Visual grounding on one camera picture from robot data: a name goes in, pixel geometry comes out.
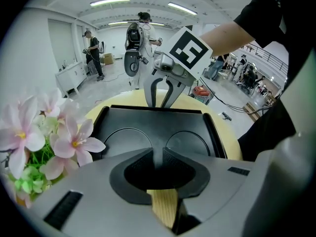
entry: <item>white cabinet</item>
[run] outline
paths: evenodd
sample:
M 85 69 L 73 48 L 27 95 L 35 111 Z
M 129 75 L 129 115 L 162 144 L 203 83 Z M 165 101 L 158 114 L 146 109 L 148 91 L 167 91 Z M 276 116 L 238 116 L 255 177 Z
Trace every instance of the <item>white cabinet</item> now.
M 67 96 L 67 91 L 70 89 L 74 89 L 76 93 L 79 94 L 77 87 L 87 78 L 83 68 L 83 62 L 70 64 L 67 68 L 55 75 L 61 91 Z

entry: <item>circular burner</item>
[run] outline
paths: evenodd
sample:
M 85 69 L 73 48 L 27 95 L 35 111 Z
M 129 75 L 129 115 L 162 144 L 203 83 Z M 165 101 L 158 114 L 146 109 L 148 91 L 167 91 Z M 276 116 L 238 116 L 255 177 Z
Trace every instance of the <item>circular burner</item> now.
M 210 156 L 209 148 L 204 140 L 197 134 L 189 131 L 173 134 L 168 140 L 166 147 L 175 152 Z
M 106 148 L 102 158 L 152 147 L 149 138 L 142 131 L 133 128 L 124 128 L 115 131 L 107 138 L 104 144 L 106 145 Z

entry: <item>white marker board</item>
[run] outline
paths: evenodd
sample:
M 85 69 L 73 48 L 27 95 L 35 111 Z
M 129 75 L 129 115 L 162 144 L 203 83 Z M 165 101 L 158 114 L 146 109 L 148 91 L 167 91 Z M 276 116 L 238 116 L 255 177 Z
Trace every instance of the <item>white marker board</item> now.
M 179 63 L 196 79 L 199 79 L 208 67 L 213 50 L 188 28 L 183 27 L 168 42 L 161 46 L 161 51 Z

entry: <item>red object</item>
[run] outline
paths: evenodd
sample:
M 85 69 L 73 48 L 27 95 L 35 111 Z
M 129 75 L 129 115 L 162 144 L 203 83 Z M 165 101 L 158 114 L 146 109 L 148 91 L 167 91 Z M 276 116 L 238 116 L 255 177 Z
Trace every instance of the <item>red object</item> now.
M 193 89 L 194 95 L 207 97 L 211 94 L 211 92 L 203 87 L 197 86 Z

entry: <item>cardboard box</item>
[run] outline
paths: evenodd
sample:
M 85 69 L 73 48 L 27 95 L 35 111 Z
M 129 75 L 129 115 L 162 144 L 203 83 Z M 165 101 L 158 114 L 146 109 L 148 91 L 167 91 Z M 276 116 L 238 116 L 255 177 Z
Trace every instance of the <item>cardboard box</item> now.
M 113 64 L 114 63 L 114 57 L 113 57 L 113 54 L 111 53 L 106 53 L 103 58 L 102 58 L 102 63 L 104 63 L 105 65 L 108 65 L 108 64 Z

